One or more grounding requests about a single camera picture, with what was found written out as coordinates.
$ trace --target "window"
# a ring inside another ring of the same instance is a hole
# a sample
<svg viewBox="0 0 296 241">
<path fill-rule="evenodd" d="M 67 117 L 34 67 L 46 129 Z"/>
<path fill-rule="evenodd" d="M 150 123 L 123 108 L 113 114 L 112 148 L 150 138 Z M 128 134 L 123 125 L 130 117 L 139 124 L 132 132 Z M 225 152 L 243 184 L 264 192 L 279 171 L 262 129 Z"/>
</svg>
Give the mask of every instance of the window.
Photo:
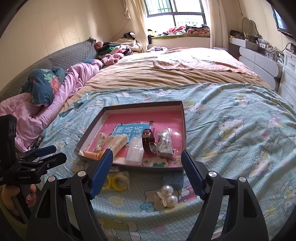
<svg viewBox="0 0 296 241">
<path fill-rule="evenodd" d="M 174 26 L 207 24 L 202 0 L 145 0 L 147 28 L 162 33 Z"/>
</svg>

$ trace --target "drawer knob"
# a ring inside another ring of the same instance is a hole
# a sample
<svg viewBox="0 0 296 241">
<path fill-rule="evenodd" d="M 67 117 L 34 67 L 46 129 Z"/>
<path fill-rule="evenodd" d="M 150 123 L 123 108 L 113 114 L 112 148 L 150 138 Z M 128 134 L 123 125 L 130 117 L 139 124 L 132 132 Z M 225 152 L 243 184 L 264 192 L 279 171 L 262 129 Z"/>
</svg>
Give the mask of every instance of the drawer knob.
<svg viewBox="0 0 296 241">
<path fill-rule="evenodd" d="M 286 97 L 287 101 L 288 101 L 288 104 L 292 106 L 292 108 L 294 108 L 294 105 L 289 101 L 289 98 Z"/>
</svg>

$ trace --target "blue label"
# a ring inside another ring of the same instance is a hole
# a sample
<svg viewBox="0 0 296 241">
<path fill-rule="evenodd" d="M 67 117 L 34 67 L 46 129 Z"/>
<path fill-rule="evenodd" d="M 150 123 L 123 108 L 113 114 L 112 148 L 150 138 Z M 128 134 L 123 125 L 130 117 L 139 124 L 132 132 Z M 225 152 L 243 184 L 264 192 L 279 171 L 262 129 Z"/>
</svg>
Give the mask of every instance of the blue label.
<svg viewBox="0 0 296 241">
<path fill-rule="evenodd" d="M 141 137 L 143 130 L 150 129 L 149 123 L 122 124 L 117 125 L 112 133 L 113 136 L 126 134 L 128 143 L 133 137 Z"/>
</svg>

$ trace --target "window frame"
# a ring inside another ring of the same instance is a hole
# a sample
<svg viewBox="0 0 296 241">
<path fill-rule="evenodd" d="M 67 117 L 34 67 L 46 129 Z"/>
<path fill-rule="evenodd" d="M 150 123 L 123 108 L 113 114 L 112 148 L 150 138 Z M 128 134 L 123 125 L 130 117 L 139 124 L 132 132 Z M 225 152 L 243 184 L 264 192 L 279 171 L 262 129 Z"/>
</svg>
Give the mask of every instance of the window frame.
<svg viewBox="0 0 296 241">
<path fill-rule="evenodd" d="M 203 20 L 204 20 L 204 24 L 205 25 L 207 24 L 207 21 L 205 19 L 205 11 L 204 11 L 203 5 L 202 5 L 202 0 L 196 0 L 196 1 L 199 1 L 199 3 L 200 3 L 201 12 L 178 12 L 175 0 L 172 0 L 172 1 L 174 3 L 174 6 L 175 6 L 175 10 L 176 10 L 175 12 L 173 12 L 172 3 L 171 3 L 171 0 L 169 0 L 170 8 L 171 8 L 172 12 L 163 12 L 163 13 L 156 13 L 156 14 L 151 14 L 150 15 L 148 13 L 148 7 L 147 7 L 146 0 L 144 0 L 145 7 L 146 7 L 146 12 L 147 12 L 147 17 L 151 18 L 151 17 L 163 16 L 163 15 L 172 15 L 173 20 L 174 20 L 174 25 L 176 27 L 175 15 L 201 15 Z"/>
</svg>

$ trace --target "hand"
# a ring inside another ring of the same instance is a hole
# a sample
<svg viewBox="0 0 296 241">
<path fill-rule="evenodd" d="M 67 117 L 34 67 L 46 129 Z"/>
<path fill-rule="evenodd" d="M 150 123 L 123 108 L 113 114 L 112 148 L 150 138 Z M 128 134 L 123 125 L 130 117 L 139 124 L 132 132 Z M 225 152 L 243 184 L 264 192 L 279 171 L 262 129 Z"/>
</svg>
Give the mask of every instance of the hand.
<svg viewBox="0 0 296 241">
<path fill-rule="evenodd" d="M 36 186 L 34 184 L 30 186 L 30 191 L 31 193 L 28 194 L 26 197 L 26 203 L 28 207 L 33 207 L 36 203 Z M 4 203 L 4 206 L 10 211 L 11 214 L 14 214 L 16 216 L 19 216 L 19 213 L 15 208 L 15 205 L 11 197 L 16 196 L 19 192 L 19 187 L 14 185 L 4 185 L 1 192 L 1 198 L 2 202 Z"/>
</svg>

